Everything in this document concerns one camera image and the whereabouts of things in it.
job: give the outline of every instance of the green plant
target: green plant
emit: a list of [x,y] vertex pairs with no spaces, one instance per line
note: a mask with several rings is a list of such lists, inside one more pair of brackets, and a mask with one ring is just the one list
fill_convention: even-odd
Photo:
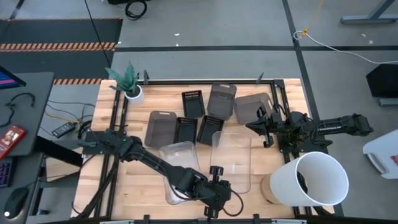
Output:
[[134,67],[131,65],[131,62],[129,62],[126,72],[124,72],[124,76],[121,76],[111,68],[105,68],[105,70],[118,83],[117,86],[109,86],[110,88],[128,93],[134,93],[136,91],[138,77],[135,74]]

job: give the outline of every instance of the wooden work surface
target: wooden work surface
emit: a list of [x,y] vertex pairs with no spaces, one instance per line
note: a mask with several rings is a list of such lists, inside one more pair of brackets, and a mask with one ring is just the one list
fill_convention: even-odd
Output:
[[[284,81],[290,110],[308,113],[300,79],[285,79]],[[104,80],[101,83],[91,125],[94,131],[103,131],[109,127],[115,95],[115,91],[109,88],[110,85],[116,85],[115,81]],[[236,97],[268,93],[272,98],[270,85],[236,85],[236,87],[238,89]],[[181,92],[201,90],[206,107],[211,85],[149,85],[143,86],[142,89],[145,93],[145,102],[137,106],[128,106],[126,131],[128,135],[138,136],[144,141],[151,111],[173,111],[177,116],[183,117]],[[279,102],[282,103],[280,91],[277,90],[277,92]],[[120,122],[123,99],[124,95],[121,95],[116,124]],[[239,125],[235,115],[225,122],[223,131],[247,133],[252,137],[251,189],[248,193],[241,194],[244,200],[244,210],[240,216],[229,217],[221,211],[219,218],[252,218],[255,213],[258,213],[261,218],[294,217],[292,207],[270,204],[263,199],[260,193],[259,183],[263,176],[284,165],[284,159],[279,152],[277,141],[271,148],[263,148],[264,137],[258,136],[245,126]],[[159,155],[159,150],[148,150]],[[197,142],[196,151],[200,170],[206,174],[210,167],[211,147]],[[75,196],[75,208],[78,211],[84,209],[98,189],[102,161],[103,156],[96,156],[81,170]],[[103,202],[102,211],[105,210],[106,201]],[[232,199],[226,203],[225,209],[229,213],[236,213],[240,206],[237,196],[233,195]],[[112,219],[142,220],[144,215],[147,214],[150,215],[151,219],[204,218],[204,207],[204,204],[200,201],[169,205],[165,200],[165,187],[161,175],[141,162],[120,163]]]

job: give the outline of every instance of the keyboard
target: keyboard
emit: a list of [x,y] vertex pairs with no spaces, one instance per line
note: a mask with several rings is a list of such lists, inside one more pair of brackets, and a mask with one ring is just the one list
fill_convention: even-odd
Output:
[[0,188],[9,187],[12,181],[15,162],[13,158],[4,158],[0,160]]

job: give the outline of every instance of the white cable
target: white cable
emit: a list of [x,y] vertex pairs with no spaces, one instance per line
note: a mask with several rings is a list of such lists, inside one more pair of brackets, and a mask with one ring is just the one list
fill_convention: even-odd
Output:
[[[293,34],[293,38],[296,39],[296,40],[301,39],[302,37],[297,37],[297,34],[300,34],[300,36],[301,36],[302,33],[303,33],[302,31],[296,31],[296,32]],[[305,34],[305,35],[306,35],[309,39],[311,39],[312,41],[314,41],[315,43],[317,43],[317,44],[319,44],[319,45],[322,45],[322,46],[324,46],[324,47],[327,47],[327,48],[329,48],[329,49],[335,50],[335,51],[340,52],[340,53],[355,55],[355,56],[360,57],[361,59],[363,59],[363,60],[365,60],[365,61],[367,61],[367,62],[370,62],[370,63],[374,63],[374,64],[378,64],[378,65],[380,65],[380,64],[385,64],[385,63],[398,63],[398,61],[391,61],[391,62],[373,62],[372,60],[369,60],[369,59],[367,59],[366,57],[360,56],[360,55],[358,55],[358,54],[356,54],[356,53],[352,53],[352,52],[347,52],[347,51],[343,51],[343,50],[334,49],[333,47],[327,46],[326,44],[323,44],[323,43],[321,43],[321,42],[315,40],[314,38],[312,38],[312,37],[309,36],[308,34]]]

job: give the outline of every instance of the floor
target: floor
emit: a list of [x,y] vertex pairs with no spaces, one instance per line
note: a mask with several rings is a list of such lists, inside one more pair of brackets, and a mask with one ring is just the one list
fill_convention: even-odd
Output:
[[[2,0],[0,18],[8,18],[19,1]],[[124,17],[123,7],[106,1],[87,0],[93,17]],[[398,45],[398,23],[349,25],[339,23],[343,15],[367,14],[381,0],[326,0],[318,20],[309,34],[332,46]],[[303,29],[317,10],[319,0],[288,0],[296,29]],[[395,2],[386,13],[398,13]],[[16,18],[77,18],[88,17],[82,0],[25,0]],[[136,71],[146,69],[154,78],[301,78],[312,116],[335,118],[352,113],[365,115],[375,132],[365,138],[344,134],[327,137],[333,140],[328,148],[346,169],[350,181],[349,194],[342,203],[347,217],[386,218],[398,220],[398,180],[383,179],[362,154],[367,142],[398,128],[398,108],[381,108],[372,98],[365,76],[377,65],[360,58],[331,51],[284,50],[191,50],[165,51],[164,47],[184,46],[288,46],[293,42],[284,5],[280,0],[152,0],[147,14],[138,21],[123,22],[119,48],[112,68],[123,72],[128,61]],[[316,45],[300,40],[301,46]],[[137,47],[153,47],[147,52]],[[398,60],[396,50],[359,51],[371,60]],[[296,54],[303,55],[299,63]],[[62,102],[95,103],[98,85],[57,85],[50,99]],[[81,114],[81,105],[54,107]],[[49,113],[65,116],[48,109]],[[86,108],[85,114],[92,114]],[[63,121],[45,117],[42,127],[53,130]],[[53,137],[40,131],[41,136]],[[76,139],[76,134],[63,138]],[[74,196],[73,181],[46,191],[40,208],[51,214],[35,217],[29,223],[42,223],[68,218]],[[64,200],[52,201],[62,192]]]

